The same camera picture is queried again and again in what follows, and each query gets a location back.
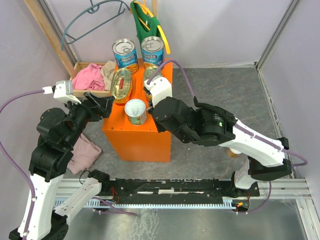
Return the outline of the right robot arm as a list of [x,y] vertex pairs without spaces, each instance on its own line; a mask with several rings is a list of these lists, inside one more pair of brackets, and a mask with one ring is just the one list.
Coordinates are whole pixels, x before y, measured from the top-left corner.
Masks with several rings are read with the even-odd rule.
[[244,125],[231,112],[193,100],[196,109],[172,96],[172,85],[158,78],[144,84],[151,95],[151,114],[158,132],[170,132],[183,143],[219,146],[245,154],[248,160],[233,175],[231,193],[242,195],[256,181],[273,181],[292,173],[286,138],[271,139]]

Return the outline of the blue soup can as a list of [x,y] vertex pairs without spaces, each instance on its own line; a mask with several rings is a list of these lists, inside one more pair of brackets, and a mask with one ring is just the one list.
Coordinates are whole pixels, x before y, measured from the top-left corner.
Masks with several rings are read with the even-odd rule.
[[136,46],[132,40],[128,38],[117,40],[112,45],[112,51],[119,69],[127,68],[131,74],[139,70]]

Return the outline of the oval red sardine tin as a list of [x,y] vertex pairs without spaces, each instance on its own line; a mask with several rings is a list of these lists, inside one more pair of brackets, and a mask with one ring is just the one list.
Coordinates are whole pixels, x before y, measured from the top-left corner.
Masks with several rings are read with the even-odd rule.
[[127,68],[119,68],[113,75],[110,95],[114,96],[117,105],[125,105],[132,94],[132,74]]

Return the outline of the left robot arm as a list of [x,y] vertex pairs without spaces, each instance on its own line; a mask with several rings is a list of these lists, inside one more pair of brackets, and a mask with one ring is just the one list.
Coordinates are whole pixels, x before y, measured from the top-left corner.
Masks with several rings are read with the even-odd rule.
[[110,176],[99,170],[88,174],[83,185],[67,201],[53,207],[58,186],[73,157],[73,149],[89,122],[111,115],[115,98],[97,97],[90,92],[85,100],[46,110],[36,129],[38,143],[31,154],[27,182],[30,187],[27,208],[19,227],[9,233],[11,240],[62,240],[79,211],[95,195],[111,189]]

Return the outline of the small can white lid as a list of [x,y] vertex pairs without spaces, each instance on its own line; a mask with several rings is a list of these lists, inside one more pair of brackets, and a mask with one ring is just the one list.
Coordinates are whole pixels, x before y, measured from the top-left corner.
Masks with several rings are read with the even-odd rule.
[[230,157],[230,158],[236,158],[238,155],[241,154],[241,152],[234,150],[232,148],[227,148],[226,149],[226,154]]

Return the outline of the can with white lid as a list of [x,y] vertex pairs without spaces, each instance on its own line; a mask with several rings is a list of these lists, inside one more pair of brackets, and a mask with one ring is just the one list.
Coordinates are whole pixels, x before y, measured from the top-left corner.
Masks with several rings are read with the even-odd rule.
[[131,99],[124,106],[125,114],[132,125],[143,125],[147,120],[146,104],[141,99]]

